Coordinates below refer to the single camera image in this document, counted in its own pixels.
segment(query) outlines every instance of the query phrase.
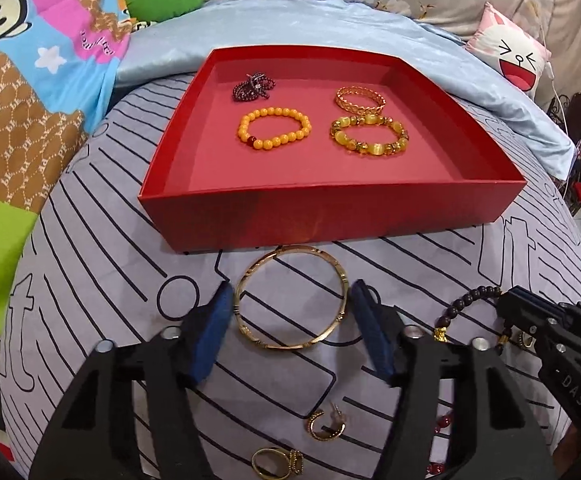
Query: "jewelry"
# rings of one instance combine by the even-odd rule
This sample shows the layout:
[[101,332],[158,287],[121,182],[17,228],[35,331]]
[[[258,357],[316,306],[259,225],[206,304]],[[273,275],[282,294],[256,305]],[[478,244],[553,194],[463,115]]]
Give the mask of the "jewelry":
[[275,81],[262,72],[246,74],[248,79],[233,88],[233,99],[237,102],[254,101],[257,97],[268,99],[267,90],[275,88]]
[[525,346],[525,348],[531,348],[533,339],[534,338],[530,334],[519,332],[519,344]]
[[308,430],[308,433],[310,433],[310,436],[315,440],[328,442],[329,440],[334,440],[338,436],[343,435],[343,430],[346,429],[346,415],[344,415],[339,410],[339,408],[337,408],[336,404],[333,404],[333,410],[333,422],[339,425],[338,430],[325,431],[324,433],[317,433],[315,431],[315,420],[323,415],[323,410],[317,410],[315,413],[308,417],[308,420],[306,421],[306,429]]
[[[272,476],[263,473],[255,461],[257,455],[262,453],[273,453],[275,455],[283,457],[284,460],[286,460],[286,462],[288,463],[288,471],[282,476]],[[297,451],[296,449],[286,451],[281,447],[264,447],[263,449],[257,450],[255,452],[255,454],[251,458],[251,465],[253,465],[253,469],[257,473],[257,476],[259,478],[262,478],[264,480],[286,480],[286,478],[288,478],[292,474],[301,475],[304,472],[304,456],[301,454],[301,451]]]
[[[371,99],[377,103],[377,106],[360,106],[353,104],[344,99],[344,95],[361,95]],[[362,86],[345,86],[337,90],[337,95],[334,98],[335,103],[339,108],[343,108],[347,112],[355,115],[366,115],[366,114],[377,114],[379,115],[385,106],[385,99],[381,94],[373,92],[368,88],[363,88]]]
[[[437,419],[437,425],[435,426],[435,434],[441,433],[441,430],[448,428],[452,422],[452,412],[446,413],[446,415],[440,416]],[[429,475],[439,475],[443,473],[446,469],[446,465],[440,462],[430,462],[426,468],[426,472]]]
[[[435,330],[432,332],[432,336],[436,341],[442,343],[448,342],[446,339],[446,330],[450,326],[450,322],[455,319],[459,313],[464,310],[465,307],[470,306],[474,301],[477,300],[487,300],[488,298],[499,298],[501,295],[501,288],[499,286],[478,286],[473,288],[464,294],[458,300],[453,301],[446,309],[446,314],[441,316],[435,323]],[[501,355],[503,352],[503,346],[510,340],[512,336],[512,327],[504,325],[501,336],[497,340],[495,346],[495,351],[497,354]]]
[[[344,133],[342,128],[356,126],[359,124],[384,124],[388,126],[397,136],[397,142],[386,144],[360,142]],[[408,132],[399,121],[394,121],[390,117],[367,114],[364,117],[340,117],[331,124],[331,137],[338,144],[346,147],[347,150],[357,153],[368,153],[368,155],[393,155],[403,152],[408,146]]]
[[[327,261],[334,269],[337,271],[337,275],[339,275],[339,280],[341,281],[341,304],[339,306],[339,310],[337,311],[337,316],[333,320],[330,325],[317,335],[315,338],[311,339],[310,341],[306,341],[305,343],[296,344],[296,345],[275,345],[264,343],[261,339],[257,339],[251,330],[246,326],[244,320],[242,319],[241,314],[239,313],[239,301],[242,296],[242,292],[244,290],[244,286],[246,286],[246,282],[248,279],[262,266],[266,263],[270,262],[271,260],[275,259],[282,254],[290,254],[290,253],[305,253],[305,254],[313,254],[315,256],[319,256],[321,259]],[[237,283],[237,287],[235,288],[235,295],[233,301],[233,312],[235,317],[237,318],[237,325],[239,327],[239,332],[244,334],[250,341],[255,343],[257,346],[262,348],[267,348],[271,350],[301,350],[304,348],[308,348],[309,346],[314,345],[320,341],[326,339],[331,332],[339,325],[341,320],[343,319],[343,315],[346,312],[346,298],[348,296],[348,277],[346,276],[346,271],[343,270],[343,267],[339,264],[337,260],[335,260],[330,254],[322,251],[321,249],[317,249],[316,247],[311,247],[307,245],[288,245],[285,247],[280,247],[268,254],[264,254],[259,260],[257,260],[250,268],[244,273],[239,283]]]
[[[251,121],[256,120],[258,117],[266,117],[266,116],[284,116],[284,117],[292,117],[301,123],[301,129],[297,130],[296,132],[290,132],[288,134],[283,134],[280,136],[272,137],[272,139],[258,139],[257,137],[251,136],[248,133],[248,125]],[[242,117],[241,122],[239,123],[239,128],[237,129],[237,137],[241,140],[241,142],[245,142],[248,146],[252,146],[255,150],[272,150],[277,146],[282,144],[287,144],[288,142],[295,142],[296,140],[301,140],[304,137],[310,135],[311,130],[313,129],[312,124],[310,124],[310,120],[308,116],[305,116],[303,113],[298,112],[293,108],[292,110],[289,108],[262,108],[261,110],[255,110],[254,112],[250,112],[248,115],[244,115]]]

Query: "white cable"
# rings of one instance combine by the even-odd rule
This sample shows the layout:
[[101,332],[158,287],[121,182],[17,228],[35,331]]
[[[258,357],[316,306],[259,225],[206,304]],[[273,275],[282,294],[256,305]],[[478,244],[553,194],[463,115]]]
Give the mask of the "white cable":
[[[535,0],[537,2],[537,5],[540,6],[541,4],[539,3],[539,0]],[[541,30],[541,37],[542,40],[544,42],[544,48],[547,50],[548,47],[545,46],[545,32],[544,32],[544,23],[542,23],[541,21],[541,8],[539,8],[538,10],[539,13],[539,30]],[[555,98],[557,99],[557,103],[559,104],[559,109],[561,110],[561,117],[563,118],[563,127],[566,131],[566,135],[568,136],[568,138],[570,139],[570,135],[568,134],[568,124],[566,124],[566,112],[563,110],[563,105],[561,104],[561,99],[559,98],[559,94],[557,93],[557,89],[555,88],[555,71],[553,70],[553,66],[550,63],[550,61],[548,61],[545,64],[545,69],[547,71],[547,76],[550,79],[550,83],[553,87],[553,92],[555,94]],[[568,191],[568,180],[570,179],[570,174],[568,174],[568,178],[566,179],[566,186],[563,189],[563,196],[566,196],[566,192]]]

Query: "earring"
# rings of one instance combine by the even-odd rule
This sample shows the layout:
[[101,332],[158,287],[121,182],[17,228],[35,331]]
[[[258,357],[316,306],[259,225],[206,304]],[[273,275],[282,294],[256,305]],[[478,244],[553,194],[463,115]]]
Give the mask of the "earring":
[[519,344],[525,346],[526,348],[531,348],[533,343],[533,337],[529,334],[519,332]]
[[328,442],[329,440],[334,440],[335,438],[342,436],[343,431],[346,429],[346,415],[344,415],[336,404],[333,404],[333,422],[334,425],[339,425],[337,430],[330,430],[324,431],[321,433],[317,433],[315,431],[314,425],[315,420],[317,420],[320,416],[323,415],[323,410],[317,410],[311,416],[308,417],[306,421],[306,426],[308,433],[310,436],[313,437],[315,440],[320,440],[321,442]]

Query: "red box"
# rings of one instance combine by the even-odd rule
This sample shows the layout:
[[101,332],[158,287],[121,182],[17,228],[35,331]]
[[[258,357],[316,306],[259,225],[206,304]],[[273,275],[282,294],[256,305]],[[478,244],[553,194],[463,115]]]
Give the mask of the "red box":
[[[275,79],[270,99],[235,103],[234,86],[254,72]],[[334,103],[335,92],[353,85],[385,97],[383,114],[408,129],[405,152],[360,155],[331,139],[332,121],[349,115]],[[241,142],[241,117],[270,106],[307,115],[310,136],[270,151]],[[291,118],[266,117],[249,131],[270,139],[297,128]],[[353,132],[366,142],[395,140],[384,126]],[[525,185],[481,126],[401,59],[318,46],[243,46],[208,56],[157,146],[139,201],[173,250],[216,250],[492,222]]]

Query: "white cat pillow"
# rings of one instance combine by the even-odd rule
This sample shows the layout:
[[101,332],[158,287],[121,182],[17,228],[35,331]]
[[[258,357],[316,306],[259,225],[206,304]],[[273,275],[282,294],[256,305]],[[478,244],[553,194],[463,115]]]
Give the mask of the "white cat pillow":
[[550,51],[488,3],[479,29],[465,49],[530,98],[535,97],[539,78],[551,57]]

